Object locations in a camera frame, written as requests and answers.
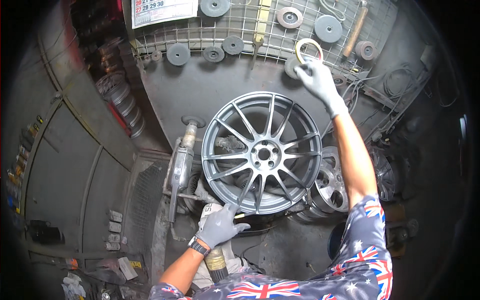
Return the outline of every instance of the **masking tape roll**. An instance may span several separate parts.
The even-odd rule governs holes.
[[[322,51],[322,48],[320,47],[320,45],[313,39],[311,38],[303,38],[301,39],[300,41],[298,41],[295,45],[295,54],[297,55],[297,59],[302,63],[304,64],[305,63],[305,60],[303,59],[303,57],[301,56],[301,53],[300,53],[300,48],[305,45],[305,44],[311,44],[311,45],[314,45],[317,49],[318,49],[318,52],[320,54],[320,57],[319,57],[319,60],[321,62],[324,61],[324,52]]]

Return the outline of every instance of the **wristwatch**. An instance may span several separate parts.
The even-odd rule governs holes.
[[[209,249],[205,248],[199,242],[197,242],[196,236],[193,236],[193,238],[188,242],[188,246],[194,249],[195,251],[203,254],[204,257],[206,257],[210,253]]]

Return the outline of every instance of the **work glove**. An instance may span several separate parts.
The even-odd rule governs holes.
[[[324,103],[331,119],[342,113],[348,114],[348,108],[336,90],[328,67],[317,59],[305,57],[305,60],[305,64],[294,68],[303,85],[312,95]],[[312,75],[308,75],[302,66],[306,67]]]
[[[207,244],[210,249],[223,243],[237,233],[250,228],[247,223],[233,225],[233,217],[237,212],[238,205],[227,203],[219,211],[207,216],[203,229],[199,229],[195,236]]]

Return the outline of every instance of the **forearm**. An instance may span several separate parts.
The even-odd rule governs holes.
[[[202,246],[208,246],[197,239]],[[193,277],[204,259],[203,254],[188,248],[167,270],[163,273],[159,282],[165,282],[173,285],[183,294],[185,294],[192,284]]]
[[[367,148],[350,115],[337,115],[333,119],[333,125],[347,189],[348,206],[352,209],[364,196],[377,192],[375,171]]]

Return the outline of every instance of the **wooden hammer handle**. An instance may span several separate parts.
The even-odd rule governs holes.
[[[357,19],[357,22],[355,23],[355,28],[353,29],[352,35],[350,36],[350,39],[348,40],[348,44],[343,50],[343,55],[345,57],[348,57],[350,53],[352,52],[353,46],[357,42],[357,38],[360,35],[360,30],[363,26],[363,21],[365,21],[365,17],[367,16],[368,8],[363,6],[360,8],[360,15],[359,18]]]

